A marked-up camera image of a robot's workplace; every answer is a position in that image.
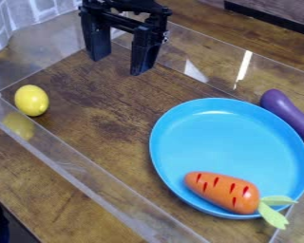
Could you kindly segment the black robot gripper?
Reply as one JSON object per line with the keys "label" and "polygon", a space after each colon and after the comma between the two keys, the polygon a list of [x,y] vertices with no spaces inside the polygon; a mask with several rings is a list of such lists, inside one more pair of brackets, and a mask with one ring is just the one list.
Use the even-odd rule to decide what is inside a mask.
{"label": "black robot gripper", "polygon": [[[150,16],[145,20],[147,26],[122,16],[123,12],[133,12],[135,15],[149,13]],[[157,0],[83,0],[82,27],[91,59],[98,62],[112,53],[111,27],[135,32],[131,74],[139,76],[155,65],[171,14],[171,9]]]}

